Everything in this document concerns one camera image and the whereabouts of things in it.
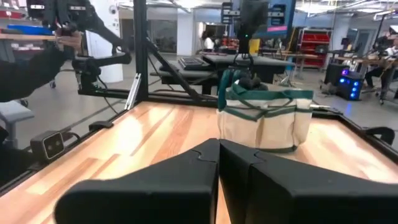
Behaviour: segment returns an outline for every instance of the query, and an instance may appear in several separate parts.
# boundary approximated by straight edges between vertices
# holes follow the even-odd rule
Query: green trim
[[[290,106],[290,107],[281,107],[280,109],[277,110],[272,110],[272,111],[259,111],[259,113],[255,116],[244,114],[242,112],[237,111],[238,110],[246,110],[246,109],[240,109],[240,108],[233,108],[226,106],[223,111],[226,113],[229,113],[231,115],[235,115],[239,118],[248,120],[248,121],[258,121],[260,118],[274,118],[276,116],[280,116],[283,114],[289,114],[289,113],[294,113],[294,112],[299,112],[299,113],[312,113],[312,109],[302,109],[302,108],[297,108],[296,106]]]
[[[297,146],[293,145],[292,147],[287,147],[282,149],[257,149],[257,150],[269,153],[292,153],[297,150]]]
[[[229,91],[226,92],[227,100],[236,100],[233,93],[238,94],[245,100],[278,100],[278,99],[313,99],[312,90],[284,90],[284,91],[264,91],[264,90],[247,90],[237,84],[232,84]]]

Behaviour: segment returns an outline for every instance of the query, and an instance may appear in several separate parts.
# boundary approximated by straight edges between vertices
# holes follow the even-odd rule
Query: black metal frame
[[[134,0],[134,8],[135,9],[146,9],[146,2],[141,0]],[[193,101],[192,98],[186,95],[178,95],[178,94],[170,94],[170,93],[149,93],[148,92],[148,71],[147,71],[147,49],[145,44],[146,39],[146,10],[134,10],[134,25],[135,25],[135,36],[136,36],[136,72],[141,74],[142,80],[141,85],[139,87],[138,95],[136,98],[135,105],[138,105],[143,101],[151,101],[158,103],[173,103],[180,105],[192,105],[192,106],[204,106],[209,108],[217,108],[217,104],[214,101]],[[86,93],[86,95],[91,96],[105,96],[105,97],[113,97],[113,98],[121,98],[127,99],[129,92],[127,90],[114,90],[109,89],[107,91],[96,91],[94,93]],[[112,122],[122,115],[124,115],[127,111],[124,110],[113,116],[108,121]],[[364,129],[350,119],[345,117],[342,113],[338,111],[326,110],[326,109],[315,109],[312,114],[313,118],[321,118],[321,119],[333,119],[343,123],[346,127],[348,127],[352,132],[357,134],[361,139],[365,140],[372,147],[377,149],[379,152],[383,153],[390,160],[398,164],[398,151],[394,150],[390,145],[380,140],[379,138],[368,135],[364,131]],[[92,137],[98,131],[90,131],[84,136],[82,136],[81,141],[75,141],[70,144],[65,153],[71,151],[77,145]],[[18,178],[11,181],[6,186],[0,188],[0,196],[6,194],[8,191],[12,190],[14,187],[27,180],[29,177],[38,173],[38,171],[45,168],[48,164],[35,165],[31,167],[31,169],[27,170],[27,172],[20,175]]]

